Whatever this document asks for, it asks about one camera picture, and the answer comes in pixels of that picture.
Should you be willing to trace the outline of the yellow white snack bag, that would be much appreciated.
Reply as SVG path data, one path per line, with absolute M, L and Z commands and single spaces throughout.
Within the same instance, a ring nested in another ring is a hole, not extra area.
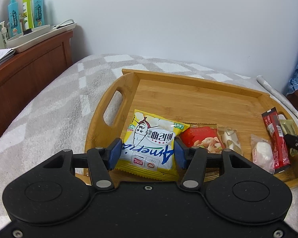
M 116 169 L 155 180 L 177 180 L 179 175 L 176 170 L 174 140 L 188 128 L 186 123 L 134 110 Z

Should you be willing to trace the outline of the clear packet green snack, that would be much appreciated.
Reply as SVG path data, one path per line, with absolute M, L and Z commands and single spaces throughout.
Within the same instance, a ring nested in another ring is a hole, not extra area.
M 280 121 L 280 125 L 283 131 L 283 134 L 291 134 L 291 135 L 296 135 L 296 130 L 294 128 L 294 121 L 291 119 L 286 119 L 286 117 L 283 114 L 279 114 L 279 121 Z M 291 156 L 296 156 L 298 155 L 298 151 L 294 148 L 291 148 L 290 146 L 287 146 L 288 151 L 290 153 Z

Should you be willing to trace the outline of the long red snack stick packet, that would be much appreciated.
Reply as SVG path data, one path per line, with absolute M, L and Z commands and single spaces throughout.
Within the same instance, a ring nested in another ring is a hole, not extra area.
M 262 114 L 262 118 L 272 141 L 272 153 L 274 160 L 273 167 L 275 169 L 275 173 L 277 174 L 291 166 L 277 109 L 275 107 L 269 109 Z

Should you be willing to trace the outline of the red shrimp snack packet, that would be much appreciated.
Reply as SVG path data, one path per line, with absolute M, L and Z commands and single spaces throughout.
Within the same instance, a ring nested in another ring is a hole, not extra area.
M 189 124 L 190 127 L 179 136 L 187 147 L 201 147 L 212 154 L 221 154 L 225 148 L 216 124 Z

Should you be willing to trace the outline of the clear packet white marshmallow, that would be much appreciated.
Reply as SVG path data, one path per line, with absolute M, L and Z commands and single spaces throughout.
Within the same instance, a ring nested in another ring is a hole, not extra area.
M 253 163 L 270 174 L 275 173 L 271 142 L 251 134 L 251 153 Z

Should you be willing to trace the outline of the clear packet white candy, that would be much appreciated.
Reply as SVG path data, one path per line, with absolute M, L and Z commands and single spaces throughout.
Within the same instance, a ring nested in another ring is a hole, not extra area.
M 221 137 L 221 140 L 227 149 L 231 149 L 241 156 L 243 156 L 241 143 L 239 141 L 237 131 L 230 127 L 220 126 L 217 128 L 217 132 Z

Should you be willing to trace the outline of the grey white checked blanket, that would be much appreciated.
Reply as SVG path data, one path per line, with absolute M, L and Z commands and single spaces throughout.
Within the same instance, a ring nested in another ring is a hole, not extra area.
M 262 77 L 220 72 L 194 63 L 136 55 L 90 55 L 43 89 L 12 121 L 0 138 L 0 230 L 10 222 L 2 204 L 6 185 L 61 149 L 84 151 L 92 115 L 122 69 L 148 70 L 213 80 L 281 94 Z

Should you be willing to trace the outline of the bamboo serving tray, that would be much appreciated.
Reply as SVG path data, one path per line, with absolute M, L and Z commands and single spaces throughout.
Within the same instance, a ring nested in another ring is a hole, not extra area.
M 134 110 L 182 123 L 219 124 L 237 131 L 251 159 L 252 135 L 269 139 L 262 114 L 271 108 L 290 118 L 268 93 L 180 75 L 123 69 L 107 89 L 92 117 L 85 148 L 107 147 L 124 138 Z

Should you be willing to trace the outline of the brown wooden cabinet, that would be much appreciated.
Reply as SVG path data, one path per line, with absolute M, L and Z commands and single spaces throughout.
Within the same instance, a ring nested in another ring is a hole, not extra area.
M 17 115 L 72 64 L 73 31 L 49 38 L 0 66 L 0 137 Z

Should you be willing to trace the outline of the beige plastic tray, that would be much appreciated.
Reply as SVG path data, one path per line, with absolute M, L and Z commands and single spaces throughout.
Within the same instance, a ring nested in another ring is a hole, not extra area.
M 25 50 L 46 41 L 47 39 L 73 30 L 76 25 L 77 23 L 75 23 L 72 19 L 69 19 L 58 25 L 44 25 L 34 28 L 28 34 L 21 33 L 18 36 L 10 38 L 7 41 L 7 48 L 15 50 L 16 53 L 22 53 Z

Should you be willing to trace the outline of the green spray bottle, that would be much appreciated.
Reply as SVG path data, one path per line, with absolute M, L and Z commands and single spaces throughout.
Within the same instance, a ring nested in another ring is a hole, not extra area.
M 33 29 L 33 13 L 32 13 L 32 0 L 22 0 L 23 19 L 25 30 Z

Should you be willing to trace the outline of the teal spray bottle left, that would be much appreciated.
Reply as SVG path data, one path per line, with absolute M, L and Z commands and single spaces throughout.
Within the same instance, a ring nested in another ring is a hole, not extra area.
M 7 7 L 8 9 L 8 21 L 10 23 L 10 37 L 17 36 L 21 33 L 20 17 L 19 17 L 19 6 L 16 0 L 10 0 Z

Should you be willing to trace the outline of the teal spray bottle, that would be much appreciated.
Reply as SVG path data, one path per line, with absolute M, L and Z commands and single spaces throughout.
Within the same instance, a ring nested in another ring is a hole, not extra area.
M 8 9 L 8 21 L 10 23 L 10 37 L 17 36 L 21 33 L 20 17 L 19 17 L 19 6 L 16 0 L 10 0 L 7 7 Z
M 43 0 L 33 0 L 34 27 L 45 25 Z

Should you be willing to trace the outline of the teal spray bottle right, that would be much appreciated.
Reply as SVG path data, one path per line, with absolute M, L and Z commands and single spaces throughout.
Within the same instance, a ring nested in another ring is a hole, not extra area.
M 45 25 L 43 0 L 33 0 L 34 27 Z

